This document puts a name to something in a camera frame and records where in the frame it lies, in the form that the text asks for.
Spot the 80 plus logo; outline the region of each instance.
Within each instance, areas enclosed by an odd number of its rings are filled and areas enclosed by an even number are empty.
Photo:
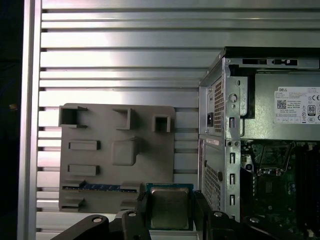
[[[316,115],[316,106],[308,105],[308,116],[315,116],[315,115]]]

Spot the power supply label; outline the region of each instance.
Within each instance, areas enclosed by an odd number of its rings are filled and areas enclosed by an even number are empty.
[[[274,92],[274,123],[320,124],[320,87],[280,86]]]

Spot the motherboard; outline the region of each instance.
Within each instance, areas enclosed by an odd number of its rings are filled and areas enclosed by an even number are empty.
[[[318,191],[310,189],[318,177],[318,156],[316,143],[243,141],[241,216],[259,215],[296,235],[320,239],[316,237],[320,225],[315,224],[315,220],[320,223],[319,200],[309,197]]]

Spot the computer tower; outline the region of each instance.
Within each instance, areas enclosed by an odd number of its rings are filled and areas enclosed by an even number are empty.
[[[198,182],[212,210],[320,229],[320,49],[225,47],[199,87]]]

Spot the green circuit board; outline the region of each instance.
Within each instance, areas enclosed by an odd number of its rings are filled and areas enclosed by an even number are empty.
[[[251,175],[252,198],[250,213],[259,215],[292,233],[303,235],[297,227],[295,155],[288,142],[279,144],[244,145],[241,155],[250,155],[253,168]],[[281,172],[268,172],[276,169]]]
[[[252,179],[253,213],[295,234],[301,234],[296,220],[296,184],[294,155],[281,176],[262,175]]]

